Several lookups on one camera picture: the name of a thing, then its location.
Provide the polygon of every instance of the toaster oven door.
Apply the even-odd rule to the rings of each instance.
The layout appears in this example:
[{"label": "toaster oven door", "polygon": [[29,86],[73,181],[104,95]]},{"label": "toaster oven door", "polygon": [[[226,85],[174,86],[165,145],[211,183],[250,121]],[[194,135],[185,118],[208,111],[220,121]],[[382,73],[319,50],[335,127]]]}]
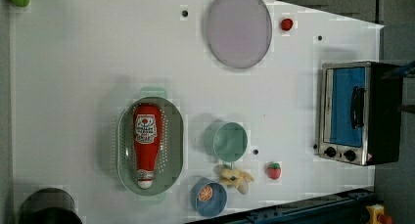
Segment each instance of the toaster oven door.
[{"label": "toaster oven door", "polygon": [[325,143],[361,148],[365,67],[329,68],[326,72]]}]

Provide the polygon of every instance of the toaster oven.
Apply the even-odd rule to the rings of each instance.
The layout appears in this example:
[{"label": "toaster oven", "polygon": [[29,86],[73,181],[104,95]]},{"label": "toaster oven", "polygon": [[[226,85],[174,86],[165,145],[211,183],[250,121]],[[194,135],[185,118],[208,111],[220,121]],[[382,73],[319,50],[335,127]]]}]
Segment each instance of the toaster oven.
[{"label": "toaster oven", "polygon": [[397,66],[374,62],[324,64],[318,153],[357,165],[398,161],[402,79]]}]

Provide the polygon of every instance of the toaster oven window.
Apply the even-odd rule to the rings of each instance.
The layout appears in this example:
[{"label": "toaster oven window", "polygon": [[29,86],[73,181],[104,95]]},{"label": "toaster oven window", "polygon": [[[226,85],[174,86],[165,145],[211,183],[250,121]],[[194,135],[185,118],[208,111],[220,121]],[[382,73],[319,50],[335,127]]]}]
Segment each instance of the toaster oven window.
[{"label": "toaster oven window", "polygon": [[334,69],[330,143],[362,147],[364,87],[364,67]]}]

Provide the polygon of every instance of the ketchup label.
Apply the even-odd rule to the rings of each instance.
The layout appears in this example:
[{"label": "ketchup label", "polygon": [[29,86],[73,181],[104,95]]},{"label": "ketchup label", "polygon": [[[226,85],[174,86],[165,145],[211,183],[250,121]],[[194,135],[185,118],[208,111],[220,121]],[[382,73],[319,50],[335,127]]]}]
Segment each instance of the ketchup label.
[{"label": "ketchup label", "polygon": [[137,142],[141,144],[152,144],[157,137],[156,118],[153,114],[138,114],[135,133]]}]

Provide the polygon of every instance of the toaster oven knob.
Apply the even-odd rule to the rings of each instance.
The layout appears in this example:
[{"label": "toaster oven knob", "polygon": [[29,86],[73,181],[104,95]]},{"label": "toaster oven knob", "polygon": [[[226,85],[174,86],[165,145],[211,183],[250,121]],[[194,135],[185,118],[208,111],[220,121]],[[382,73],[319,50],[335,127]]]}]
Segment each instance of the toaster oven knob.
[{"label": "toaster oven knob", "polygon": [[347,151],[344,156],[348,161],[354,161],[356,159],[356,153],[354,151]]},{"label": "toaster oven knob", "polygon": [[334,157],[336,155],[336,149],[329,147],[326,149],[326,151],[324,151],[324,153],[328,156],[328,157]]}]

